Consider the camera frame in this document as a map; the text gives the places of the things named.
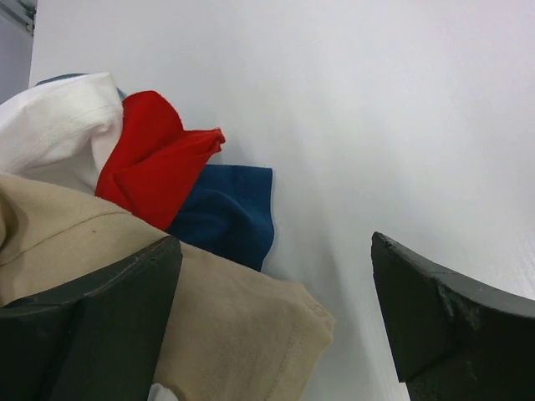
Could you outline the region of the white daisy print t-shirt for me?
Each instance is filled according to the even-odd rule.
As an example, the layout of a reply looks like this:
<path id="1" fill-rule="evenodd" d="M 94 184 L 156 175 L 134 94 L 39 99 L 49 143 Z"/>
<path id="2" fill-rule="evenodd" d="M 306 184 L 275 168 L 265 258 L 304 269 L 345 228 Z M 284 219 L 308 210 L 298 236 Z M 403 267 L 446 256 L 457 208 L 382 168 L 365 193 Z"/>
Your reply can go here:
<path id="1" fill-rule="evenodd" d="M 94 194 L 123 104 L 109 73 L 34 86 L 1 105 L 1 172 Z"/>

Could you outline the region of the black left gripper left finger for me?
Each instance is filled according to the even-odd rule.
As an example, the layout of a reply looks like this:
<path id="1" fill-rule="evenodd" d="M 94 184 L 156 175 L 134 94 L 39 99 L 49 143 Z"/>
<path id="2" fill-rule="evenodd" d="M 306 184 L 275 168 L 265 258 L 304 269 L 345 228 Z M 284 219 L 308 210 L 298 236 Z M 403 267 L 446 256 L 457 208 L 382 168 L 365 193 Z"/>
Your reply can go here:
<path id="1" fill-rule="evenodd" d="M 3 400 L 145 400 L 181 271 L 167 236 L 1 309 Z"/>

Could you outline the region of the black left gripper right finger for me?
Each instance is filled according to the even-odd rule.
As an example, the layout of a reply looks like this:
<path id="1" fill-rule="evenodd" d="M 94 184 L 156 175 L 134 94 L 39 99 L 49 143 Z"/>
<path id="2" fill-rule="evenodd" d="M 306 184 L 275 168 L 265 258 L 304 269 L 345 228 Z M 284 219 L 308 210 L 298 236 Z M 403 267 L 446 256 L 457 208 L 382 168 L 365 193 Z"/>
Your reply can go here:
<path id="1" fill-rule="evenodd" d="M 534 302 L 434 263 L 379 232 L 374 286 L 412 400 L 532 400 Z"/>

